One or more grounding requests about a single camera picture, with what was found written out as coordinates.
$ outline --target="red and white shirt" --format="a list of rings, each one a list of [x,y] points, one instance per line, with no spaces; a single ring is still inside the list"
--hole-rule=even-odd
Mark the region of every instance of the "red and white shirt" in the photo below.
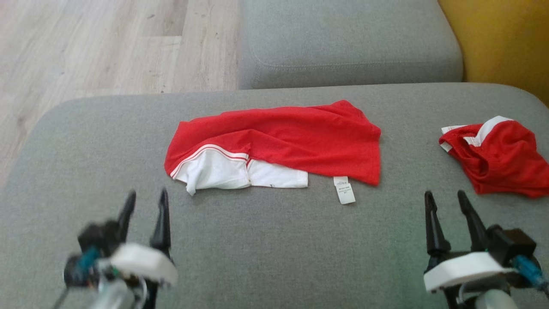
[[[536,137],[515,120],[497,116],[484,124],[442,128],[439,144],[463,167],[478,194],[549,195],[549,164]]]
[[[307,172],[378,185],[381,130],[348,101],[180,122],[164,167],[187,191],[307,187]]]

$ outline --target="white 3d-printed part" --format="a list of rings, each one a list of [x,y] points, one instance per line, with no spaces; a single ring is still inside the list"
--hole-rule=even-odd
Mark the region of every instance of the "white 3d-printed part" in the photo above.
[[[119,271],[165,283],[177,284],[177,269],[162,252],[140,244],[120,245],[109,258],[112,266]]]
[[[423,275],[423,281],[427,292],[431,292],[512,271],[501,267],[488,252],[472,252],[440,263]]]

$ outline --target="clothing label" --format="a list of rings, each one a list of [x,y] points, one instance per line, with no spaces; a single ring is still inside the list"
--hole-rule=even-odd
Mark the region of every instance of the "clothing label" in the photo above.
[[[356,202],[355,194],[352,192],[351,184],[341,184],[335,186],[335,188],[338,190],[339,201],[342,205]]]
[[[348,183],[349,183],[349,177],[347,176],[334,177],[334,186],[344,185]]]

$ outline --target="gray upholstery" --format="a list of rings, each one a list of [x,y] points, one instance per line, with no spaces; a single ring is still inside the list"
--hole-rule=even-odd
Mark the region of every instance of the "gray upholstery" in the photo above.
[[[347,99],[382,130],[378,187],[351,181],[357,203],[342,206],[331,178],[307,189],[208,189],[191,197],[164,172],[178,121],[223,111],[311,106]],[[137,207],[129,241],[148,243],[160,190],[170,195],[172,255],[180,284],[158,308],[443,308],[423,286],[423,194],[431,189],[455,250],[469,248],[457,203],[467,191],[486,225],[520,227],[539,242],[549,269],[549,199],[477,196],[438,145],[440,128],[503,115],[538,136],[549,157],[549,111],[534,96],[489,84],[417,84],[97,97],[45,115],[0,196],[0,307],[48,308],[61,270],[90,220],[115,216],[131,189]],[[546,308],[515,291],[521,308]],[[74,293],[64,308],[86,308]]]
[[[243,0],[239,87],[461,81],[436,0]]]

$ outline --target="white stripe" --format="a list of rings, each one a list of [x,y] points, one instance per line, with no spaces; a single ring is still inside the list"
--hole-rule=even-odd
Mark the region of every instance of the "white stripe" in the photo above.
[[[496,117],[493,117],[492,119],[486,121],[481,127],[480,127],[480,130],[478,131],[477,135],[475,137],[470,137],[470,136],[466,136],[464,137],[463,139],[467,142],[467,144],[469,145],[473,145],[475,147],[480,147],[480,145],[482,145],[483,141],[486,139],[486,137],[488,136],[488,134],[490,132],[492,132],[492,129],[498,124],[498,123],[501,123],[501,122],[506,122],[506,121],[513,121],[513,119],[509,119],[509,118],[505,118],[505,117],[501,117],[501,116],[496,116]]]
[[[450,132],[451,130],[453,129],[457,129],[457,128],[461,128],[465,125],[451,125],[451,126],[445,126],[444,128],[441,128],[442,130],[442,134],[446,134],[448,132]]]
[[[229,160],[239,160],[239,159],[244,159],[246,161],[248,160],[248,154],[246,154],[246,153],[243,153],[243,152],[236,152],[236,153],[235,152],[230,152],[230,151],[227,151],[227,150],[221,148],[218,145],[206,144],[206,145],[198,148],[195,152],[193,152],[191,155],[187,156],[187,158],[185,158],[183,161],[181,161],[177,165],[177,167],[170,173],[170,176],[175,179],[175,176],[177,175],[177,173],[179,172],[179,169],[181,168],[181,166],[183,164],[198,158],[204,151],[208,151],[208,150],[219,152],[219,153],[227,156],[227,159],[229,159]]]

